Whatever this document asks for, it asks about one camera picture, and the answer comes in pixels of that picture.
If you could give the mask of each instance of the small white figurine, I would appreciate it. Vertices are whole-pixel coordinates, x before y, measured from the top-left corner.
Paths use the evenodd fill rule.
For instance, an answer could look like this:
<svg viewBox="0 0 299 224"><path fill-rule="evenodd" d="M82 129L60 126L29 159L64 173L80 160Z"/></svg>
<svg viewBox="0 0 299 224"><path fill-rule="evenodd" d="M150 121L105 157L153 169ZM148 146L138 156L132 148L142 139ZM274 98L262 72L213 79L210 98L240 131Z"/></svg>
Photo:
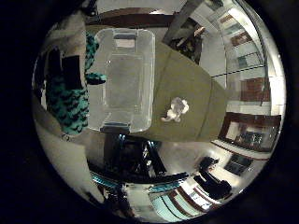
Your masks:
<svg viewBox="0 0 299 224"><path fill-rule="evenodd" d="M171 109L167 111L167 117L161 118L161 120L169 122L173 119L175 122L180 122L180 115L186 114L188 110L189 106L187 101L176 97L171 101Z"/></svg>

